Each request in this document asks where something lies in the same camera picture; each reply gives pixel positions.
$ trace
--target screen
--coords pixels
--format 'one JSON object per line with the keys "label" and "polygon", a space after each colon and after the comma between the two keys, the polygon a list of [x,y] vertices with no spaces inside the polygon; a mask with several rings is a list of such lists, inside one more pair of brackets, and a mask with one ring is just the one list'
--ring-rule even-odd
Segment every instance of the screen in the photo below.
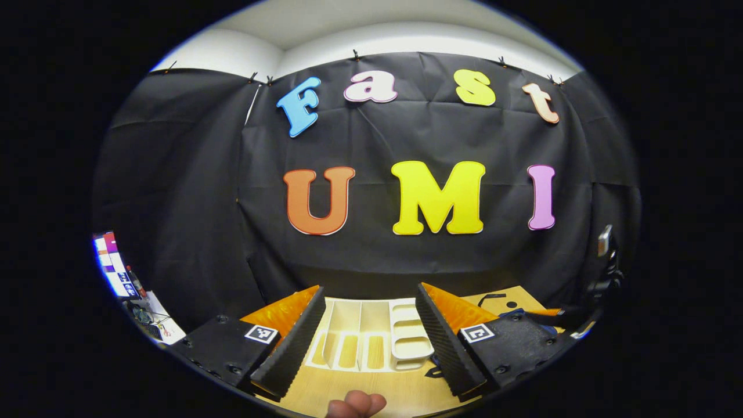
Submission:
{"label": "screen", "polygon": [[93,235],[93,244],[98,253],[98,266],[108,279],[111,290],[120,298],[141,299],[126,273],[121,254],[116,246],[113,231]]}

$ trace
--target ceiling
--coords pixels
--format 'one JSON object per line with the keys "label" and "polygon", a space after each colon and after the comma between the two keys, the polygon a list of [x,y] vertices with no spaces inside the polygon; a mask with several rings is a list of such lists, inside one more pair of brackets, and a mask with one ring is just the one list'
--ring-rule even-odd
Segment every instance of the ceiling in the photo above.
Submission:
{"label": "ceiling", "polygon": [[387,22],[437,22],[484,30],[529,45],[576,70],[580,68],[524,25],[470,0],[265,0],[211,28],[247,33],[287,51],[341,30]]}

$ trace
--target foam letter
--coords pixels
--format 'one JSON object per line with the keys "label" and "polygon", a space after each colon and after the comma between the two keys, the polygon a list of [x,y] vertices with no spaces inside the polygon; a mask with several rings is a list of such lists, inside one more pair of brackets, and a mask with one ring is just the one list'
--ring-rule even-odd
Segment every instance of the foam letter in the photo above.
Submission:
{"label": "foam letter", "polygon": [[457,70],[454,81],[461,86],[456,91],[463,102],[480,106],[490,106],[496,102],[496,94],[488,87],[490,79],[480,71]]}
{"label": "foam letter", "polygon": [[482,232],[480,178],[485,174],[484,165],[474,161],[456,164],[443,190],[420,161],[397,163],[392,166],[392,174],[400,179],[400,221],[392,226],[397,235],[423,232],[423,224],[418,221],[419,206],[434,234],[441,230],[452,207],[454,214],[447,224],[450,234]]}
{"label": "foam letter", "polygon": [[555,225],[552,216],[552,178],[555,169],[548,165],[533,165],[527,173],[534,182],[534,212],[529,219],[529,229],[549,229]]}
{"label": "foam letter", "polygon": [[364,71],[351,77],[351,84],[343,92],[343,97],[351,102],[366,102],[371,99],[377,103],[393,101],[398,93],[395,91],[395,76],[387,71]]}
{"label": "foam letter", "polygon": [[325,171],[325,178],[330,182],[330,213],[324,218],[316,218],[310,213],[310,183],[317,177],[315,172],[293,170],[284,174],[289,223],[307,235],[338,232],[348,218],[348,182],[355,175],[356,171],[350,167],[333,167]]}
{"label": "foam letter", "polygon": [[289,136],[292,138],[301,134],[305,129],[309,128],[310,125],[315,123],[317,120],[317,113],[310,113],[307,110],[307,106],[316,108],[319,103],[317,94],[312,88],[320,85],[320,79],[317,77],[310,77],[303,81],[302,84],[298,85],[294,90],[289,91],[284,97],[276,103],[276,107],[281,107],[286,113],[286,117],[289,119],[291,128],[289,129]]}
{"label": "foam letter", "polygon": [[531,96],[531,101],[534,102],[536,112],[539,113],[539,116],[541,116],[542,119],[549,123],[559,122],[559,116],[557,113],[552,112],[550,110],[550,105],[547,104],[547,100],[551,100],[549,94],[544,93],[539,86],[534,83],[523,86],[522,90],[526,91]]}

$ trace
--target desk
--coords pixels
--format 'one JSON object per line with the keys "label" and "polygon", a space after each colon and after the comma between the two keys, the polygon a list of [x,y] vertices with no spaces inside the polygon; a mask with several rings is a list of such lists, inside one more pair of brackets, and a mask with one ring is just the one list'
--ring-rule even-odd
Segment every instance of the desk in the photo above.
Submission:
{"label": "desk", "polygon": [[[483,296],[490,293],[506,295],[504,298],[484,300],[482,308],[496,315],[519,308],[527,311],[544,309],[542,304],[532,298],[521,286],[466,296],[463,299],[477,305]],[[511,306],[513,303],[516,305],[509,307],[507,305],[509,302]],[[324,417],[327,413],[328,402],[332,399],[344,399],[349,390],[380,393],[387,399],[387,406],[374,415],[374,418],[410,418],[433,414],[461,407],[480,399],[478,397],[467,402],[459,402],[456,396],[452,396],[443,378],[425,377],[426,372],[435,366],[431,360],[428,360],[420,369],[393,373],[323,370],[305,365],[306,361],[305,357],[287,395],[281,399],[281,402],[257,397],[290,411],[311,417]]]}

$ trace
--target white wall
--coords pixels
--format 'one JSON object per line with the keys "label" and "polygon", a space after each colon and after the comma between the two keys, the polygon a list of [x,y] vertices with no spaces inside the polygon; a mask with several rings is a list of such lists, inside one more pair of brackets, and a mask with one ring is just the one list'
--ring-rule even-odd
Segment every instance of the white wall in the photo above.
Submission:
{"label": "white wall", "polygon": [[171,51],[152,71],[169,68],[201,68],[250,77],[256,80],[276,73],[284,51],[273,44],[237,30],[207,29]]}
{"label": "white wall", "polygon": [[580,71],[571,62],[549,55],[506,36],[456,25],[428,22],[395,22],[344,30],[286,51],[276,69],[276,78],[312,65],[387,52],[440,52],[470,55],[497,61],[547,77],[568,79]]}
{"label": "white wall", "polygon": [[569,58],[558,60],[509,37],[457,25],[393,22],[343,30],[311,40],[289,51],[246,33],[207,29],[168,54],[152,70],[203,68],[250,77],[277,79],[325,62],[387,52],[420,51],[462,54],[498,60],[547,77],[567,80],[581,68]]}

